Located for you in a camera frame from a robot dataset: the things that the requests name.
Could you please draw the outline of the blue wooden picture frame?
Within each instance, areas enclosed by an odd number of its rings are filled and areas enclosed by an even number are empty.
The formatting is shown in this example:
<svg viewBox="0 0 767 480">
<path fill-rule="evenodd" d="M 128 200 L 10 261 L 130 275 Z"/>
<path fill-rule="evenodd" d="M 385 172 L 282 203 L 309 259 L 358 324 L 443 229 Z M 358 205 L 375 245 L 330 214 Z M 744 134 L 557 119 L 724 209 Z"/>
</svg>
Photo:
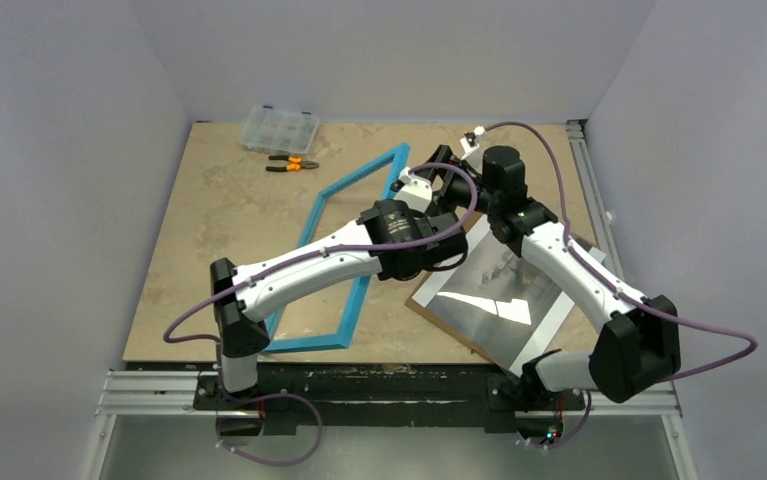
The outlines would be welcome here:
<svg viewBox="0 0 767 480">
<path fill-rule="evenodd" d="M 326 202 L 330 197 L 384 167 L 388 167 L 389 171 L 381 197 L 383 199 L 392 197 L 393 193 L 390 191 L 390 185 L 398 179 L 398 174 L 406 167 L 409 153 L 410 146 L 406 143 L 400 143 L 377 159 L 359 167 L 357 170 L 321 190 L 312 204 L 298 245 L 303 247 L 312 241 L 313 233 L 318 226 Z M 283 270 L 288 273 L 299 273 L 302 276 L 302 285 L 310 287 L 313 292 L 347 280 L 351 282 L 351 287 L 339 323 L 333 333 L 274 339 L 265 348 L 267 353 L 338 350 L 346 349 L 350 346 L 371 279 L 371 272 L 368 268 L 360 267 L 355 262 L 356 254 L 355 251 L 337 252 L 328 257 L 319 256 L 313 260 L 293 264 Z"/>
</svg>

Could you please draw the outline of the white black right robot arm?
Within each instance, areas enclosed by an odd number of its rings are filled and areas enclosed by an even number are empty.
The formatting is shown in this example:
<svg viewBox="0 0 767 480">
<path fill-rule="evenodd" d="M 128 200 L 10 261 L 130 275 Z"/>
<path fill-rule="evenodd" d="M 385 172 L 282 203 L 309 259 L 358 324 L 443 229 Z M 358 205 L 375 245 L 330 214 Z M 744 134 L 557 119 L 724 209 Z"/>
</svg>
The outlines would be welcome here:
<svg viewBox="0 0 767 480">
<path fill-rule="evenodd" d="M 427 179 L 442 180 L 431 212 L 474 201 L 494 237 L 558 285 L 598 334 L 589 353 L 556 349 L 518 367 L 515 399 L 521 407 L 543 407 L 573 389 L 597 390 L 623 403 L 680 370 L 678 327 L 666 319 L 677 313 L 674 303 L 627 285 L 592 259 L 557 215 L 529 195 L 516 149 L 489 148 L 475 170 L 441 145 L 430 163 Z"/>
</svg>

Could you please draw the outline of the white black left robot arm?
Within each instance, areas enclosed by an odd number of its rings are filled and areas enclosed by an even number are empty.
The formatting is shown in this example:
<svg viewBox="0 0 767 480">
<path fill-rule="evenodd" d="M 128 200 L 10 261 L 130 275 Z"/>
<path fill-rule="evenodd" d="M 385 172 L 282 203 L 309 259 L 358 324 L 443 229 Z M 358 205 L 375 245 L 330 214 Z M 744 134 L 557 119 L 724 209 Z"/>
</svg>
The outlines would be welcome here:
<svg viewBox="0 0 767 480">
<path fill-rule="evenodd" d="M 218 395 L 231 408 L 257 395 L 257 357 L 269 345 L 267 318 L 285 305 L 343 281 L 375 275 L 406 281 L 468 251 L 454 213 L 426 216 L 401 200 L 381 200 L 333 234 L 251 265 L 226 258 L 210 266 L 222 379 Z"/>
</svg>

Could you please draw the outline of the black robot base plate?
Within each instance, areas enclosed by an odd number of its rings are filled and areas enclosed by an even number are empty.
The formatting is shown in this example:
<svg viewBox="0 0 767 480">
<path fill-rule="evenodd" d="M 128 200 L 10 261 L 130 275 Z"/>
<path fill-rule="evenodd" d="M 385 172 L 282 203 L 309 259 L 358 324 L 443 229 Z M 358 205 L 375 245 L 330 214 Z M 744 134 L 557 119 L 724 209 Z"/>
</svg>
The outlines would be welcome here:
<svg viewBox="0 0 767 480">
<path fill-rule="evenodd" d="M 241 434 L 249 420 L 265 435 L 300 426 L 480 428 L 486 433 L 559 430 L 583 411 L 567 390 L 526 404 L 513 378 L 488 364 L 261 363 L 257 384 L 225 394 L 214 373 L 197 378 L 193 408 L 232 418 L 221 430 Z"/>
</svg>

